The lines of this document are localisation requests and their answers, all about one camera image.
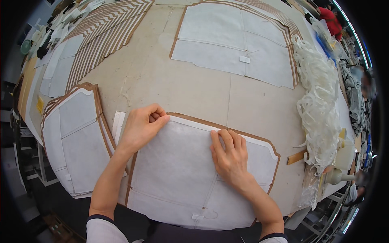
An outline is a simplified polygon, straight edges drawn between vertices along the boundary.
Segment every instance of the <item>pile of gray garments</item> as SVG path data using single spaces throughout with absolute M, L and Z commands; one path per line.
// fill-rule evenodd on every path
M 352 66 L 346 68 L 346 62 L 340 61 L 339 66 L 344 79 L 346 87 L 347 98 L 349 100 L 349 115 L 351 118 L 351 125 L 356 135 L 366 128 L 365 105 L 361 90 L 362 70 Z

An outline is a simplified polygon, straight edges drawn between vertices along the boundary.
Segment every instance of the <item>green round lid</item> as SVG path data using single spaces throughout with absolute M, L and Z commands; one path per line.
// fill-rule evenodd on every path
M 20 51 L 22 52 L 22 54 L 25 55 L 28 53 L 30 48 L 31 48 L 31 41 L 25 40 L 25 41 L 23 41 L 22 46 L 20 47 Z

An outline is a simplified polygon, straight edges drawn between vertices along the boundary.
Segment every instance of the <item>beige tabletop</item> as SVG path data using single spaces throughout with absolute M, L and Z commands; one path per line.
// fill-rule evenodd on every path
M 296 8 L 279 0 L 262 1 L 283 11 L 295 22 L 302 37 L 312 42 L 303 16 Z M 167 112 L 186 114 L 269 139 L 281 155 L 270 196 L 283 216 L 297 211 L 304 162 L 287 166 L 287 157 L 301 151 L 293 147 L 305 140 L 296 108 L 305 89 L 301 84 L 295 89 L 276 87 L 171 60 L 169 53 L 185 5 L 195 2 L 199 1 L 156 0 L 128 45 L 106 57 L 80 83 L 98 84 L 110 129 L 115 111 L 129 112 L 157 102 Z M 34 91 L 34 96 L 37 95 L 43 97 L 39 87 Z

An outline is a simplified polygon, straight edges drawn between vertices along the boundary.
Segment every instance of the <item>small white tag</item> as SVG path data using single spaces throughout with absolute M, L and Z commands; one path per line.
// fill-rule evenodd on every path
M 204 216 L 202 216 L 202 215 L 192 215 L 192 219 L 194 219 L 194 220 L 202 220 L 204 218 Z
M 239 60 L 244 63 L 250 63 L 250 58 L 247 58 L 245 56 L 239 56 Z

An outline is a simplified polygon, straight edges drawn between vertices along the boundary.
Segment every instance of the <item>pile of white strips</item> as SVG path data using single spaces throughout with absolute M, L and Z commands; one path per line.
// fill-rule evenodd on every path
M 292 36 L 294 59 L 303 87 L 307 90 L 297 102 L 306 140 L 298 147 L 307 146 L 304 161 L 317 168 L 320 176 L 337 154 L 339 133 L 339 114 L 335 109 L 338 99 L 339 79 L 332 60 L 325 61 L 315 47 Z

